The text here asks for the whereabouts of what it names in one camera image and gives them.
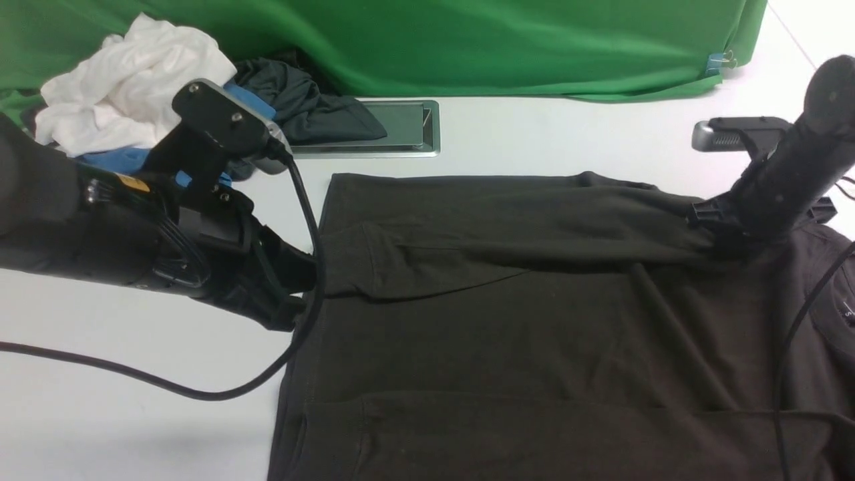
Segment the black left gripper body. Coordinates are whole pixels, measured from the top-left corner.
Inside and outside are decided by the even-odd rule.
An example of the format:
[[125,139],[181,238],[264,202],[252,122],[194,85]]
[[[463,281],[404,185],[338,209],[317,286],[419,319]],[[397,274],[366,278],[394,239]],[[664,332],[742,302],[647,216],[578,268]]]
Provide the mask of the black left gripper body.
[[211,194],[169,207],[207,269],[198,276],[187,255],[163,243],[158,266],[168,260],[174,268],[169,277],[154,277],[154,290],[247,317],[269,331],[292,332],[307,308],[299,293],[314,289],[317,262],[281,240],[253,210],[243,194]]

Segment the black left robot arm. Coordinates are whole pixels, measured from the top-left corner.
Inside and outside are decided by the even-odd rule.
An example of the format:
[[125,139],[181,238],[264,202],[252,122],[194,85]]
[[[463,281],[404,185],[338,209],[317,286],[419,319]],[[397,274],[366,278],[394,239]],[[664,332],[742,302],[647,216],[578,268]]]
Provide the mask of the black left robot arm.
[[156,167],[122,176],[39,145],[2,116],[2,268],[169,293],[292,331],[317,286],[315,259],[254,217],[241,192],[175,180],[183,160],[214,160],[181,130]]

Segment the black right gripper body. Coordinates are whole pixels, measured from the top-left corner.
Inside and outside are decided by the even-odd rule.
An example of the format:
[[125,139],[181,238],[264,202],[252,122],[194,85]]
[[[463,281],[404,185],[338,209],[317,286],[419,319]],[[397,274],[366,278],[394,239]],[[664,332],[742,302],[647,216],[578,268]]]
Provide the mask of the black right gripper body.
[[836,215],[826,192],[853,167],[854,60],[825,61],[810,79],[802,113],[763,160],[724,194],[695,203],[687,223],[713,234],[717,251],[750,251],[803,224]]

